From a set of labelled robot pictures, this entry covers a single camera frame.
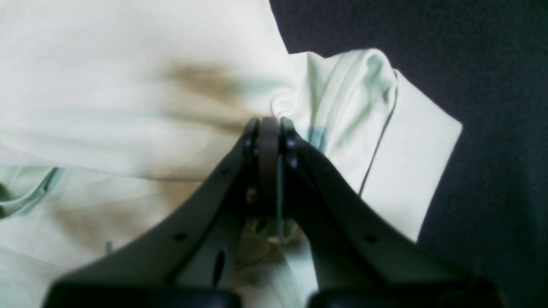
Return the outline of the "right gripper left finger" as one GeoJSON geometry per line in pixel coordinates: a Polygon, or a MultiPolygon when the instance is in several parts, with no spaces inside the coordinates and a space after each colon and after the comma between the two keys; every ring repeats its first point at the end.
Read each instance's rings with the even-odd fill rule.
{"type": "Polygon", "coordinates": [[[241,308],[231,292],[241,232],[277,216],[280,127],[250,120],[234,148],[168,218],[56,280],[45,308],[241,308]]]}

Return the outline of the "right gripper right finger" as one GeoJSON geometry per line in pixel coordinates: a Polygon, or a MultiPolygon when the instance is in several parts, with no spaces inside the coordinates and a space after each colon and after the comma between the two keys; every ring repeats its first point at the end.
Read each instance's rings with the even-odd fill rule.
{"type": "Polygon", "coordinates": [[[309,308],[504,308],[496,284],[417,248],[359,197],[323,154],[280,122],[279,218],[313,252],[309,308]]]}

